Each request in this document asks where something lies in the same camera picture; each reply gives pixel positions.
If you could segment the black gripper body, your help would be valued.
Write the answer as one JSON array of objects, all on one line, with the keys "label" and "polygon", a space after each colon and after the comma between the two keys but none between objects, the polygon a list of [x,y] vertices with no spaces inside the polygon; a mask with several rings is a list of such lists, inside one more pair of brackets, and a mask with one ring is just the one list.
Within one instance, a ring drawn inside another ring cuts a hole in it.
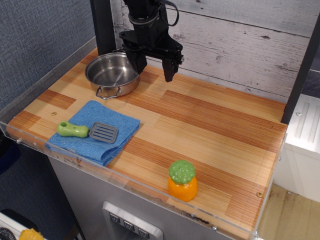
[{"label": "black gripper body", "polygon": [[183,46],[169,36],[169,27],[175,26],[177,21],[170,24],[165,14],[147,18],[134,18],[129,15],[129,21],[133,30],[122,31],[119,36],[131,51],[144,51],[146,55],[154,58],[172,59],[177,61],[178,65],[182,64]]}]

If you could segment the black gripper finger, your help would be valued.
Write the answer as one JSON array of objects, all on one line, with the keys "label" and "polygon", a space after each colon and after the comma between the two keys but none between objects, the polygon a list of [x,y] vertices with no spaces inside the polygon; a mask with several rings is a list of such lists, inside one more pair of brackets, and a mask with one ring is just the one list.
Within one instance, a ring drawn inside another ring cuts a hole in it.
[{"label": "black gripper finger", "polygon": [[178,72],[179,61],[176,58],[165,58],[162,60],[162,68],[166,82],[171,82]]},{"label": "black gripper finger", "polygon": [[125,53],[133,69],[141,74],[147,66],[146,55],[140,51],[129,51],[128,49],[125,49]]}]

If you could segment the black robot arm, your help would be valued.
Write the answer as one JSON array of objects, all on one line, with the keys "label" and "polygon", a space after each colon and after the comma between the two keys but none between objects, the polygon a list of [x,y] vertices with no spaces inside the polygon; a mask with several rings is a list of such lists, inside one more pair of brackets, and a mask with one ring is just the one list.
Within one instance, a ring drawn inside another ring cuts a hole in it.
[{"label": "black robot arm", "polygon": [[169,35],[169,27],[178,23],[180,14],[177,12],[175,22],[170,24],[166,6],[176,11],[177,6],[168,0],[126,0],[124,3],[133,30],[122,31],[119,37],[130,64],[140,74],[147,66],[147,56],[159,59],[165,81],[172,81],[184,56],[183,46]]}]

